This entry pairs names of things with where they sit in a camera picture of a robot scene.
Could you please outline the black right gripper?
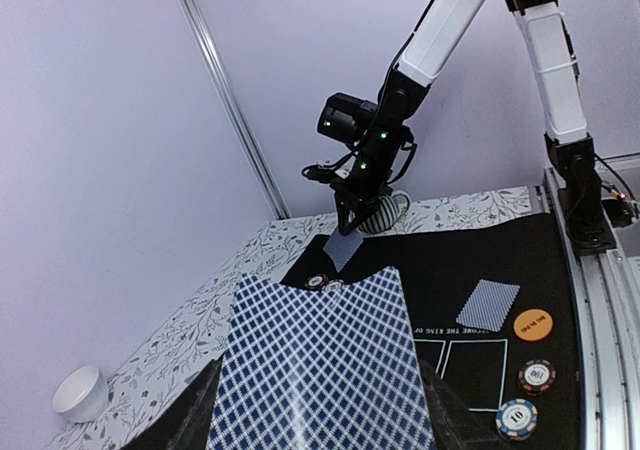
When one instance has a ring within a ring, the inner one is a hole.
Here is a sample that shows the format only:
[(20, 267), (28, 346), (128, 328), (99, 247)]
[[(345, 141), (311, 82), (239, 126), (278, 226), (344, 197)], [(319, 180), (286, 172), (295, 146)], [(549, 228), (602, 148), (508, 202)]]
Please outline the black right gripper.
[(338, 232), (349, 235), (379, 211), (392, 172), (379, 162), (320, 162), (304, 167), (301, 175), (334, 191)]

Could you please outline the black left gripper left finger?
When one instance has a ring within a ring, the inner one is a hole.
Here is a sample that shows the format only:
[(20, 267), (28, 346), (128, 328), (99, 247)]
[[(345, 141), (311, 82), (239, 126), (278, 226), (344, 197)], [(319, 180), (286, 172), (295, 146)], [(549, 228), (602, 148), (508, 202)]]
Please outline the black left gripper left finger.
[(122, 449), (205, 449), (222, 364), (222, 358), (211, 360), (170, 407)]

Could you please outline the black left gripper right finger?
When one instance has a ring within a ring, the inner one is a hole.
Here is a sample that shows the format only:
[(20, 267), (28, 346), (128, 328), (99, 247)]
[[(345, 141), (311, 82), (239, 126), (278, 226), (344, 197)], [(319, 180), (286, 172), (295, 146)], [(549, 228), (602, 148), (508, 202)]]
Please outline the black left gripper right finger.
[(437, 449), (504, 449), (505, 442), (483, 424), (453, 389), (419, 359), (420, 375)]

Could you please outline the dealt playing card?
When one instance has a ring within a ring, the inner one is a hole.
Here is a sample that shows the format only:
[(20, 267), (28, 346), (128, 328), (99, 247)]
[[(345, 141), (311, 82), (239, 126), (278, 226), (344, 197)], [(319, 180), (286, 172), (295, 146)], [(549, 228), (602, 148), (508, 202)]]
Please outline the dealt playing card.
[(359, 231), (342, 235), (338, 229), (335, 229), (324, 244), (323, 251), (332, 261), (335, 270), (341, 272), (363, 241), (364, 237)]
[(479, 280), (458, 314), (456, 323), (469, 328), (499, 332), (519, 291), (519, 285)]

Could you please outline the blue peach poker chip stack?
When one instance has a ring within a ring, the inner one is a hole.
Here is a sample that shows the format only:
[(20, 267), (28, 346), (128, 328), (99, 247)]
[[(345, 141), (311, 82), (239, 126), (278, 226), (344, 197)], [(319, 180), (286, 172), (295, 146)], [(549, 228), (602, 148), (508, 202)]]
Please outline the blue peach poker chip stack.
[(530, 438), (538, 425), (538, 410), (526, 399), (505, 402), (495, 416), (498, 435), (509, 441), (524, 441)]

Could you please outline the orange big blind button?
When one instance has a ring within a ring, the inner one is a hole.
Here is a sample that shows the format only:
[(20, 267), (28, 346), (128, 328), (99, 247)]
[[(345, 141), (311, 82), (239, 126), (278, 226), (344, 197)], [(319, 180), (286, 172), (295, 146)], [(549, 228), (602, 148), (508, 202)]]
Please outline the orange big blind button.
[(552, 315), (543, 309), (528, 309), (514, 320), (514, 334), (525, 342), (539, 342), (552, 333), (554, 321)]

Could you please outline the grey playing card deck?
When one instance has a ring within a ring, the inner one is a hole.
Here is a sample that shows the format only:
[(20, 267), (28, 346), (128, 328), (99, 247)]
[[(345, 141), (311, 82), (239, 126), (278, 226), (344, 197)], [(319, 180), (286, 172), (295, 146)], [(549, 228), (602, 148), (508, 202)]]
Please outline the grey playing card deck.
[(432, 449), (399, 272), (337, 290), (240, 281), (211, 449)]

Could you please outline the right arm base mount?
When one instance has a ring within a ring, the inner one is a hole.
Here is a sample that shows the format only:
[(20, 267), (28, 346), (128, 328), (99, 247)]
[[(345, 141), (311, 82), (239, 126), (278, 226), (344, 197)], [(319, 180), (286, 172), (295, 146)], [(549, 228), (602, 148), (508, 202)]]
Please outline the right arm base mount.
[(564, 198), (565, 234), (578, 256), (605, 253), (617, 244), (611, 227), (639, 222), (639, 202), (619, 172), (599, 156), (573, 157)]

